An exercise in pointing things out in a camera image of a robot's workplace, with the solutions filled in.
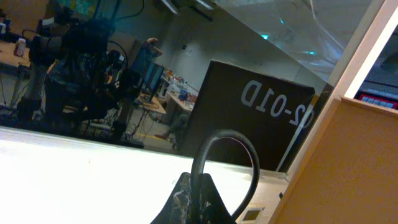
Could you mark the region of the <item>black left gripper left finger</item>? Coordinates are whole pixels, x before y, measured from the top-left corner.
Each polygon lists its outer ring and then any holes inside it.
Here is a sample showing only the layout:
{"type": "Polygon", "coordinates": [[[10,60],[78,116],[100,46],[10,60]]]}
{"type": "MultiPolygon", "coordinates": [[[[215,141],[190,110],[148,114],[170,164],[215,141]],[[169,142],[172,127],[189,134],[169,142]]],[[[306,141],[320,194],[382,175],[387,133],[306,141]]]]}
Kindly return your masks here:
{"type": "Polygon", "coordinates": [[[190,174],[183,172],[151,224],[186,224],[191,204],[190,174]]]}

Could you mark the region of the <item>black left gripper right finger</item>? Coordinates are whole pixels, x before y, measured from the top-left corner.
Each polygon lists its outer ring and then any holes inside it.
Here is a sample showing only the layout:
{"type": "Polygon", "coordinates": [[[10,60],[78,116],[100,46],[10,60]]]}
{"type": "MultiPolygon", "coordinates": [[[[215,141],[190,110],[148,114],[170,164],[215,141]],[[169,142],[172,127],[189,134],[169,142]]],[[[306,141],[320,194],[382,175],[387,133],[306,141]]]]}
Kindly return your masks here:
{"type": "Polygon", "coordinates": [[[229,214],[210,174],[201,176],[200,186],[200,223],[235,224],[229,214]]]}

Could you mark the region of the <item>black sign with lettering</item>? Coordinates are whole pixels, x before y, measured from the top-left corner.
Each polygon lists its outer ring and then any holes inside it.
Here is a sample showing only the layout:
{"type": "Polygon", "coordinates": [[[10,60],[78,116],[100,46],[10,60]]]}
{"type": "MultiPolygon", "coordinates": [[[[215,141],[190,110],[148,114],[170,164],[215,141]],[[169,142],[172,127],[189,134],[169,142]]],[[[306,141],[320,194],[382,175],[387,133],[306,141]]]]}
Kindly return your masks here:
{"type": "Polygon", "coordinates": [[[261,169],[286,172],[314,96],[310,86],[212,60],[178,149],[194,156],[211,133],[232,129],[252,142],[261,169]]]}

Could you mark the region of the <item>background desk with clutter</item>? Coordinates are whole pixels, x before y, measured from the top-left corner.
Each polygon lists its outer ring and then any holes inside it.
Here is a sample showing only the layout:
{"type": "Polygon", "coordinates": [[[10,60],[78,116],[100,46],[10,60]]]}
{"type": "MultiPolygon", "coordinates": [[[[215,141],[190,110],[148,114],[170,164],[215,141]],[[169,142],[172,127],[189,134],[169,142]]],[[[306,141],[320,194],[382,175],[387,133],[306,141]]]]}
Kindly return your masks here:
{"type": "Polygon", "coordinates": [[[193,111],[197,96],[198,90],[188,81],[176,77],[170,70],[164,70],[157,91],[144,86],[138,100],[152,113],[152,119],[170,124],[179,115],[189,115],[193,111]]]}

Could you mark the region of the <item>person in background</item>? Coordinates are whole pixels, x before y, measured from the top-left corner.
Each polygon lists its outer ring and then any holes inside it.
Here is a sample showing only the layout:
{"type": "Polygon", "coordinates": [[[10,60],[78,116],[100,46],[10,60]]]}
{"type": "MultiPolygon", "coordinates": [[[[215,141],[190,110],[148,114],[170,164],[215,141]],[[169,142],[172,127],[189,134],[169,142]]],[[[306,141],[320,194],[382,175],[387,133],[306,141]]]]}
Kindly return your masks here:
{"type": "Polygon", "coordinates": [[[138,52],[134,54],[135,57],[130,66],[134,72],[142,75],[148,64],[150,64],[154,58],[160,57],[163,54],[163,51],[156,46],[158,42],[159,40],[155,37],[143,41],[138,52]]]}

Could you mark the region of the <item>background robot rig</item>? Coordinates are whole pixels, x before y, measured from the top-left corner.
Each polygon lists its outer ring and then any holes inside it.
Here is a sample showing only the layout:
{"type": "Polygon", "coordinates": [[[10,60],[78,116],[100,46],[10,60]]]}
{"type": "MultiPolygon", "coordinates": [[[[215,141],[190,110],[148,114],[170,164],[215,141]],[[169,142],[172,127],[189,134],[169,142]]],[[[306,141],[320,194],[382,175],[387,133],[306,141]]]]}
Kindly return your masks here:
{"type": "Polygon", "coordinates": [[[130,66],[142,43],[135,41],[124,60],[118,51],[108,50],[114,24],[109,20],[41,20],[37,36],[30,42],[30,80],[27,94],[17,105],[18,118],[29,122],[41,106],[45,90],[44,120],[55,124],[61,119],[80,123],[103,119],[108,110],[119,109],[111,139],[118,141],[127,128],[130,106],[141,91],[142,76],[130,66]]]}

